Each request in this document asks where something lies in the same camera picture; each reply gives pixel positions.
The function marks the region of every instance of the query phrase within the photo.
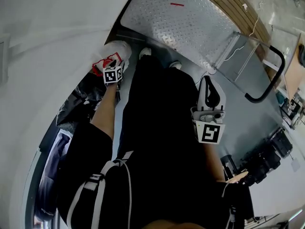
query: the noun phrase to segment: white cable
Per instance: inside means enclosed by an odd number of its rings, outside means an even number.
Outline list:
[[[227,186],[228,186],[229,184],[230,184],[230,183],[227,183],[227,184],[224,186],[224,191],[223,191],[223,194],[221,195],[222,198],[224,197],[225,189],[227,188]]]
[[[128,211],[128,229],[130,229],[130,218],[131,218],[131,215],[132,215],[132,182],[131,182],[131,179],[130,179],[130,173],[129,173],[129,169],[127,167],[127,165],[125,164],[124,161],[120,160],[120,159],[116,159],[114,161],[119,161],[121,162],[122,164],[125,165],[126,167],[126,170],[127,170],[127,174],[128,174],[128,183],[129,183],[129,211]]]
[[[230,221],[231,221],[231,210],[229,209],[229,219],[228,219],[228,222],[227,222],[227,225],[226,225],[225,229],[229,228]]]
[[[265,0],[262,0],[262,1],[258,4],[258,6],[259,6],[259,7],[258,7],[258,11],[261,10],[262,5],[265,5]],[[251,33],[249,36],[252,36],[252,35],[254,34],[254,31],[255,31],[255,28],[256,28],[256,25],[257,25],[258,20],[259,20],[259,14],[258,14],[257,20],[256,20],[256,22],[255,22],[255,24],[254,24],[253,31],[252,31],[252,33]],[[230,60],[230,59],[234,56],[234,54],[235,54],[238,50],[243,49],[243,48],[245,47],[246,44],[247,44],[247,42],[245,42],[244,45],[243,45],[241,48],[235,49],[235,51],[233,52],[233,54],[232,54],[229,58],[225,59],[224,61]]]
[[[197,86],[197,85],[201,82],[201,80],[202,80],[202,78],[204,77],[204,74],[205,74],[205,73],[207,73],[207,71],[204,72],[204,73],[202,74],[202,76],[200,77],[200,80],[195,84],[195,86]]]

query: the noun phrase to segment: cable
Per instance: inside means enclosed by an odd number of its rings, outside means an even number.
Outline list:
[[[119,161],[121,162],[122,164],[125,165],[126,167],[126,170],[127,170],[127,174],[128,174],[128,183],[129,183],[129,211],[128,211],[128,229],[130,229],[130,218],[131,218],[131,215],[132,215],[132,182],[131,182],[131,179],[130,179],[130,173],[129,173],[129,169],[127,167],[127,165],[125,164],[124,161],[120,160],[120,159],[115,159],[114,161]]]
[[[225,189],[227,188],[227,186],[228,186],[229,184],[230,184],[230,183],[227,183],[227,184],[224,186],[224,191],[223,191],[223,194],[221,195],[222,198],[224,197]]]
[[[258,10],[261,10],[261,6],[262,6],[262,5],[265,5],[265,0],[262,0],[262,1],[258,4]],[[255,24],[254,24],[253,31],[252,31],[252,33],[251,33],[249,36],[252,36],[252,35],[254,34],[254,31],[255,31],[255,28],[256,28],[256,25],[257,25],[258,20],[259,20],[259,14],[258,14],[257,20],[256,20],[256,22],[255,22]],[[245,42],[244,45],[243,45],[241,48],[235,49],[235,51],[232,53],[232,55],[231,55],[229,58],[225,59],[224,61],[230,60],[230,59],[234,56],[234,54],[235,54],[238,50],[243,49],[243,48],[245,47],[246,44],[247,44],[247,42]]]
[[[204,74],[205,74],[205,73],[207,73],[207,71],[204,72],[204,73],[202,74],[202,76],[200,77],[200,80],[195,84],[195,86],[197,86],[197,85],[201,82],[201,80],[202,80],[202,78],[204,77]]]
[[[216,73],[217,73],[217,71],[215,71],[215,73],[214,73],[214,74],[209,73],[209,75],[215,75]]]

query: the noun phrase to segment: red mark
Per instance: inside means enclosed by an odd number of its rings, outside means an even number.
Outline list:
[[[179,3],[173,3],[173,2],[171,2],[171,5],[176,5],[176,6],[182,6],[182,7],[184,7],[184,5],[183,5],[183,4],[179,4]]]

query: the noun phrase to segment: white sneaker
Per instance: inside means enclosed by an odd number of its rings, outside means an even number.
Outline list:
[[[151,55],[152,50],[150,48],[143,48],[139,54],[139,59],[141,59],[144,55]]]
[[[179,61],[175,61],[170,64],[170,68],[176,68],[177,70],[180,70],[181,67],[182,67],[182,64]]]

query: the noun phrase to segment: metal step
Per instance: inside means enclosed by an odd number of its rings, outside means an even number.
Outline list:
[[[213,72],[238,40],[236,25],[209,0],[132,0],[121,25]]]

